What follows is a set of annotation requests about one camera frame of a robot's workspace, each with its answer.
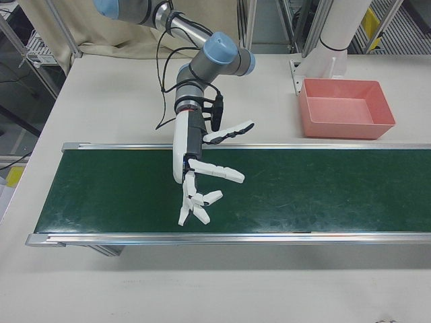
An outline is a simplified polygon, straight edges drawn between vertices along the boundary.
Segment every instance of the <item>table surface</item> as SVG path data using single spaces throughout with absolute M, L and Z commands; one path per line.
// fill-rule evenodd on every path
M 248 77 L 216 80 L 222 126 L 256 122 L 231 142 L 357 143 L 302 137 L 290 58 L 259 55 Z M 168 84 L 182 64 L 172 62 Z M 0 225 L 0 322 L 429 320 L 429 246 L 127 247 L 115 259 L 25 246 L 64 142 L 172 142 L 173 124 L 154 130 L 162 114 L 154 65 L 76 60 Z M 379 80 L 397 121 L 378 142 L 430 142 L 430 76 L 429 56 L 349 57 L 346 77 Z

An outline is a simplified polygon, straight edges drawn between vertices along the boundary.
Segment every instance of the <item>yellow object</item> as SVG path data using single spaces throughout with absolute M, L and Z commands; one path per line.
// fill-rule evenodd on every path
M 24 167 L 12 167 L 6 177 L 6 186 L 15 188 L 18 185 L 18 182 L 20 181 L 23 172 Z
M 365 33 L 368 38 L 371 38 L 378 25 L 380 24 L 380 20 L 378 20 L 376 14 L 371 8 L 368 8 L 364 19 L 362 19 L 362 27 L 364 27 Z M 372 43 L 371 50 L 375 49 L 378 44 L 380 44 L 381 37 L 377 37 L 376 40 Z

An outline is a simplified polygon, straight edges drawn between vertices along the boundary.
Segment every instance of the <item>white pipe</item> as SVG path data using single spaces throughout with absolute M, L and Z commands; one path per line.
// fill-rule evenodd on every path
M 334 0 L 322 29 L 321 40 L 331 48 L 345 49 L 372 0 Z

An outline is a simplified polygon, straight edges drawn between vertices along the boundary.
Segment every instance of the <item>pink plastic bin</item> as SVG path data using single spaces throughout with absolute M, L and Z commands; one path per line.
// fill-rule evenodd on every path
M 377 139 L 395 125 L 377 81 L 305 79 L 299 103 L 307 137 Z

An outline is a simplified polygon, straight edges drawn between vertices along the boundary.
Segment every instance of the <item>wire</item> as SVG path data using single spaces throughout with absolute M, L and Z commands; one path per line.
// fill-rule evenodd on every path
M 212 31 L 211 31 L 211 30 L 209 30 L 208 28 L 206 28 L 205 26 L 202 26 L 202 25 L 200 25 L 200 24 L 198 24 L 198 23 L 192 22 L 191 20 L 188 20 L 188 19 L 183 18 L 183 17 L 180 17 L 180 16 L 179 16 L 179 18 L 180 18 L 180 19 L 183 19 L 183 21 L 189 22 L 190 24 L 196 24 L 196 25 L 198 25 L 198 26 L 201 26 L 202 28 L 205 28 L 206 30 L 202 30 L 202 31 L 203 31 L 203 32 L 205 32 L 205 33 L 210 33 L 210 36 L 212 35 Z M 179 30 L 183 31 L 183 32 L 185 33 L 186 37 L 190 40 L 190 42 L 191 42 L 192 44 L 194 44 L 194 45 L 195 45 L 195 47 L 180 47 L 180 48 L 177 48 L 177 49 L 173 50 L 173 51 L 168 55 L 168 58 L 166 59 L 166 62 L 164 63 L 164 67 L 163 67 L 163 74 L 162 74 L 162 77 L 160 77 L 160 66 L 159 66 L 159 51 L 160 51 L 160 45 L 161 45 L 161 43 L 162 43 L 162 39 L 163 39 L 163 37 L 164 37 L 168 32 L 170 32 L 170 31 L 171 31 L 171 30 L 173 30 L 173 29 L 179 29 Z M 190 35 L 189 35 L 185 30 L 183 30 L 182 28 L 179 28 L 179 27 L 172 27 L 172 28 L 171 28 L 171 29 L 169 29 L 169 30 L 165 30 L 165 31 L 162 33 L 161 37 L 159 38 L 159 41 L 158 41 L 158 43 L 157 43 L 157 49 L 156 49 L 156 69 L 157 69 L 157 78 L 158 78 L 158 81 L 159 81 L 160 91 L 162 92 L 162 97 L 163 97 L 163 115 L 162 115 L 162 119 L 160 120 L 160 122 L 159 122 L 159 123 L 157 124 L 157 126 L 156 126 L 156 130 L 160 129 L 160 128 L 161 128 L 162 126 L 164 126 L 165 124 L 168 124 L 169 122 L 172 122 L 173 120 L 175 120 L 175 118 L 172 118 L 172 119 L 170 119 L 170 120 L 168 120 L 168 121 L 166 121 L 166 122 L 163 122 L 163 121 L 164 121 L 164 118 L 165 118 L 165 116 L 166 116 L 166 96 L 165 96 L 165 93 L 171 92 L 173 89 L 176 89 L 176 88 L 178 88 L 179 86 L 182 86 L 182 85 L 184 85 L 184 84 L 196 85 L 195 83 L 192 83 L 192 82 L 193 82 L 193 81 L 199 81 L 199 82 L 201 82 L 201 83 L 205 84 L 206 86 L 209 86 L 209 87 L 213 88 L 213 89 L 217 92 L 217 95 L 221 95 L 220 90 L 219 90 L 216 86 L 214 86 L 214 85 L 210 84 L 209 82 L 206 82 L 206 81 L 202 80 L 202 79 L 201 79 L 200 77 L 198 77 L 198 76 L 197 76 L 197 75 L 196 75 L 192 70 L 191 70 L 191 73 L 192 73 L 192 74 L 193 74 L 193 76 L 195 77 L 194 79 L 186 79 L 186 80 L 180 81 L 180 82 L 178 82 L 176 85 L 174 85 L 173 87 L 171 87 L 170 89 L 166 90 L 166 88 L 165 88 L 165 78 L 166 78 L 166 71 L 167 71 L 167 68 L 168 68 L 169 60 L 170 60 L 170 59 L 171 59 L 171 58 L 172 58 L 176 53 L 178 53 L 178 52 L 180 52 L 180 51 L 182 51 L 182 50 L 200 50 L 200 48 L 196 45 L 196 43 L 193 41 L 193 39 L 190 37 Z
M 12 12 L 12 11 L 9 11 L 9 10 L 7 10 L 7 9 L 0 9 L 0 11 L 5 12 L 5 13 L 8 13 L 8 14 L 10 14 L 10 15 L 15 15 L 15 14 L 16 14 L 16 12 Z
M 8 71 L 10 71 L 12 74 L 14 74 L 16 76 L 16 79 L 11 79 L 10 81 L 0 81 L 0 84 L 2 84 L 2 83 L 16 83 L 16 82 L 21 81 L 23 78 L 30 76 L 30 71 L 28 71 L 27 74 L 20 77 L 13 69 L 11 69 L 5 63 L 0 62 L 0 66 L 4 66 Z
M 199 22 L 194 22 L 193 20 L 190 20 L 190 19 L 188 19 L 184 16 L 181 16 L 181 15 L 179 15 L 178 18 L 180 20 L 182 20 L 183 22 L 186 22 L 186 23 L 192 25 L 196 29 L 199 29 L 202 32 L 205 32 L 208 36 L 213 36 L 213 32 L 208 27 L 204 26 L 203 24 L 200 24 Z
M 212 87 L 217 92 L 217 95 L 221 95 L 222 94 L 221 91 L 215 85 L 213 85 L 213 84 L 211 84 L 209 82 L 205 82 L 202 79 L 199 79 L 199 80 L 196 80 L 196 79 L 184 79 L 184 80 L 178 82 L 177 84 L 175 84 L 174 86 L 172 86 L 171 88 L 165 89 L 164 93 L 169 93 L 172 90 L 174 90 L 174 89 L 176 89 L 176 88 L 178 88 L 178 87 L 180 87 L 180 86 L 182 86 L 184 84 L 196 85 L 195 83 L 193 83 L 194 81 L 199 81 L 199 82 L 202 82 L 202 83 L 204 83 L 205 85 L 207 85 L 209 87 Z
M 164 88 L 164 80 L 165 80 L 165 77 L 166 77 L 166 70 L 168 68 L 169 60 L 172 58 L 172 56 L 174 56 L 176 53 L 178 53 L 178 52 L 180 52 L 182 50 L 200 50 L 200 49 L 197 48 L 197 47 L 180 47 L 180 48 L 177 48 L 176 50 L 173 50 L 169 54 L 168 58 L 166 59 L 166 62 L 164 63 L 164 67 L 163 67 L 163 74 L 162 74 L 162 89 L 163 90 L 165 90 L 165 88 Z
M 20 162 L 20 161 L 22 161 L 24 158 L 26 158 L 26 157 L 30 156 L 30 155 L 32 154 L 32 152 L 33 152 L 33 151 L 31 151 L 30 153 L 25 154 L 25 155 L 24 155 L 24 156 L 22 156 L 21 158 L 19 158 L 19 159 L 15 160 L 13 163 L 10 163 L 9 165 L 7 165 L 7 166 L 5 166 L 5 167 L 0 168 L 0 170 L 5 170 L 6 168 L 9 168 L 9 167 L 11 167 L 11 166 L 13 166 L 13 165 L 15 165 L 15 164 L 19 163 L 19 162 Z
M 162 32 L 162 35 L 159 38 L 159 41 L 157 43 L 157 49 L 156 49 L 156 68 L 157 68 L 157 78 L 158 78 L 159 85 L 160 85 L 160 91 L 162 92 L 162 96 L 163 96 L 163 116 L 162 116 L 162 119 L 160 120 L 160 122 L 158 123 L 158 125 L 156 126 L 156 130 L 158 130 L 160 127 L 164 126 L 166 123 L 170 122 L 170 121 L 168 121 L 168 122 L 163 123 L 164 117 L 166 115 L 166 96 L 164 95 L 164 87 L 163 87 L 164 80 L 163 80 L 163 83 L 162 83 L 162 79 L 160 78 L 159 51 L 160 51 L 160 45 L 162 43 L 163 37 L 165 37 L 165 35 L 168 32 L 170 32 L 171 30 L 173 30 L 173 29 L 182 30 L 186 34 L 186 37 L 196 46 L 196 48 L 198 48 L 198 46 L 193 41 L 193 39 L 190 37 L 190 35 L 185 30 L 183 30 L 182 28 L 171 27 L 171 29 L 165 30 L 164 32 Z

